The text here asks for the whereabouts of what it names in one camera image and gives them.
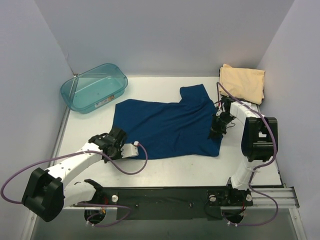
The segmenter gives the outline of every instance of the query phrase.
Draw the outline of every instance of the gray wall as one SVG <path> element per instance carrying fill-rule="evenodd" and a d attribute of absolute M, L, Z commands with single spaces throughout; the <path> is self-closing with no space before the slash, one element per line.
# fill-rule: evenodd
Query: gray wall
<path fill-rule="evenodd" d="M 319 0 L 295 0 L 258 66 L 262 111 L 278 118 L 281 176 L 295 187 L 309 240 L 320 238 L 319 23 Z"/>
<path fill-rule="evenodd" d="M 33 0 L 0 2 L 0 184 L 22 167 L 48 158 L 64 104 L 61 84 L 72 77 Z M 20 201 L 28 175 L 8 185 Z M 27 209 L 0 199 L 0 239 L 18 240 Z"/>
<path fill-rule="evenodd" d="M 294 0 L 35 0 L 73 71 L 217 76 L 255 68 Z"/>

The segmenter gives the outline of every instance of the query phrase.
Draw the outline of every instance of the white table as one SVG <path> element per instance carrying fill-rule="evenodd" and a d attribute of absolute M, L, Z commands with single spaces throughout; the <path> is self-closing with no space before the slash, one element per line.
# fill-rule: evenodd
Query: white table
<path fill-rule="evenodd" d="M 59 155 L 73 153 L 90 137 L 109 132 L 117 103 L 126 99 L 179 102 L 181 87 L 198 84 L 203 84 L 209 97 L 216 102 L 218 80 L 218 77 L 129 77 L 128 87 L 121 97 L 88 114 L 70 112 Z M 223 137 L 218 157 L 187 155 L 153 159 L 149 160 L 146 168 L 137 175 L 125 175 L 111 163 L 104 164 L 104 161 L 100 161 L 78 175 L 70 184 L 92 179 L 103 187 L 225 186 L 244 158 L 241 152 L 244 127 L 237 120 L 234 120 L 234 123 L 235 127 L 229 128 Z M 120 159 L 117 163 L 124 170 L 134 172 L 141 168 L 144 160 Z M 253 186 L 281 184 L 276 162 L 262 168 L 252 181 Z"/>

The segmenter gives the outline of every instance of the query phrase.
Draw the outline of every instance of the robotic arm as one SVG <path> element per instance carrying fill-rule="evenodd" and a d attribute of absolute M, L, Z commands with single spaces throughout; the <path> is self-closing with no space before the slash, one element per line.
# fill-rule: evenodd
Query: robotic arm
<path fill-rule="evenodd" d="M 271 136 L 263 123 L 261 117 L 250 111 L 246 106 L 251 106 L 249 102 L 234 101 L 228 96 L 221 98 L 220 115 L 213 115 L 210 134 L 208 138 L 220 138 L 227 133 L 227 125 L 237 118 L 243 125 L 243 135 L 241 141 L 242 154 L 244 158 L 235 174 L 230 178 L 234 189 L 246 190 L 249 188 L 249 180 L 256 166 L 267 162 L 273 155 L 273 142 Z M 278 150 L 278 122 L 274 117 L 263 116 L 275 138 Z"/>
<path fill-rule="evenodd" d="M 94 181 L 86 179 L 76 182 L 75 185 L 67 185 L 86 168 L 101 160 L 99 154 L 90 151 L 104 153 L 112 160 L 137 156 L 137 146 L 124 144 L 126 139 L 127 135 L 123 130 L 113 127 L 110 133 L 90 138 L 77 152 L 86 153 L 69 157 L 46 170 L 37 168 L 31 173 L 22 204 L 49 222 L 63 208 L 90 201 L 96 193 Z"/>

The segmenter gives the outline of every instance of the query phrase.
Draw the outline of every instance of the yellow cloth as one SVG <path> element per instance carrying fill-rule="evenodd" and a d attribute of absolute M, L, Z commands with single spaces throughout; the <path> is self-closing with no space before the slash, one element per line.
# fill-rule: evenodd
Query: yellow cloth
<path fill-rule="evenodd" d="M 220 68 L 220 83 L 233 96 L 255 104 L 261 104 L 264 98 L 265 71 L 249 68 L 235 68 L 223 64 Z M 219 89 L 221 95 L 227 95 Z"/>

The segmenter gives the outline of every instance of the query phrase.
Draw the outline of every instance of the blue towel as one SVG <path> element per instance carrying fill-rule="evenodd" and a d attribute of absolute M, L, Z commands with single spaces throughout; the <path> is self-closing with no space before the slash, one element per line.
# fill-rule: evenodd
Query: blue towel
<path fill-rule="evenodd" d="M 149 159 L 183 155 L 219 155 L 222 138 L 208 139 L 217 110 L 203 84 L 181 87 L 180 102 L 128 99 L 115 105 L 113 125 L 127 133 L 126 143 L 139 141 Z M 144 159 L 139 151 L 135 159 Z"/>

